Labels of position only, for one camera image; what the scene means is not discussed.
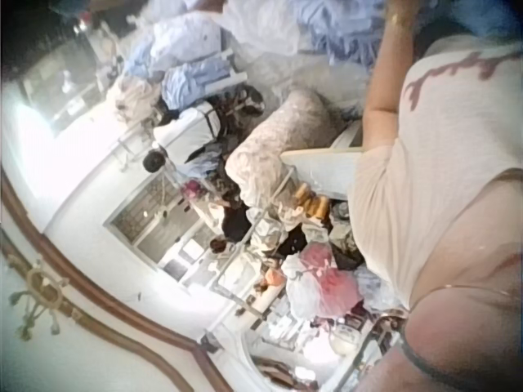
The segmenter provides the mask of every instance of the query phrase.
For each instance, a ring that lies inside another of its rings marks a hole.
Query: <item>decorative wall ornament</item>
[[[16,256],[9,255],[7,258],[9,266],[21,265],[23,262]],[[60,325],[56,317],[56,311],[60,308],[64,294],[62,288],[69,284],[69,280],[56,280],[52,275],[42,269],[42,258],[39,257],[36,264],[30,269],[25,276],[25,285],[27,290],[13,292],[9,296],[11,306],[16,306],[25,298],[25,315],[23,324],[17,329],[17,334],[22,341],[30,341],[33,337],[33,328],[36,321],[46,311],[51,316],[51,334],[60,333]]]

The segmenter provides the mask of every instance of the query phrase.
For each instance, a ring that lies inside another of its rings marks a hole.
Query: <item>white clothing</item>
[[[212,130],[204,116],[211,110],[212,106],[203,102],[184,110],[178,120],[154,129],[154,138],[167,151],[172,163],[183,165],[189,155],[213,141],[218,135],[220,119],[216,112],[212,111],[208,115]]]
[[[459,254],[452,262],[461,263],[463,244],[481,226],[494,232],[503,224],[470,206],[496,177],[523,168],[521,44],[428,57],[409,71],[401,94],[398,138],[361,156],[349,203],[367,266],[409,308],[420,272],[441,246],[453,247],[443,254]],[[500,210],[503,198],[492,197],[489,208]],[[517,198],[505,199],[518,213]],[[454,229],[463,222],[465,230]],[[516,231],[496,240],[517,240]]]

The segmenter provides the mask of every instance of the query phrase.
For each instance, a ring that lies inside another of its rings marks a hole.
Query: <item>bracelet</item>
[[[414,27],[415,18],[401,15],[398,11],[387,7],[385,10],[385,21],[402,29],[412,30]]]

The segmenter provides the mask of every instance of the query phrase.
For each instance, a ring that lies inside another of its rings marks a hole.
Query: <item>person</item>
[[[156,148],[150,150],[143,160],[144,169],[155,173],[167,162],[181,167],[201,155],[206,148],[213,149],[213,142],[220,131],[220,119],[208,102],[189,108],[171,121],[154,129]]]
[[[410,310],[358,391],[523,390],[521,43],[435,42],[389,0],[349,192],[367,266]]]
[[[218,251],[223,247],[223,243],[239,243],[253,226],[247,218],[248,207],[239,199],[237,193],[237,189],[228,190],[221,196],[221,200],[216,201],[216,204],[223,207],[223,237],[215,238],[211,247],[214,244]]]

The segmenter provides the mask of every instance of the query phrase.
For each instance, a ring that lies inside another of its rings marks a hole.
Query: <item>pink plastic bag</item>
[[[351,272],[328,268],[318,281],[321,286],[321,317],[343,316],[361,301],[358,284]]]
[[[361,301],[358,284],[352,272],[340,271],[333,263],[328,243],[309,243],[300,253],[300,261],[320,285],[320,301],[316,316],[343,316]]]

